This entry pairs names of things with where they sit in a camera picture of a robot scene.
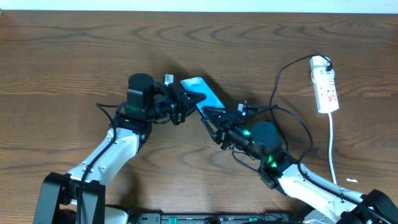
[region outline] white background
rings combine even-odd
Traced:
[[[398,13],[398,0],[0,0],[3,10]]]

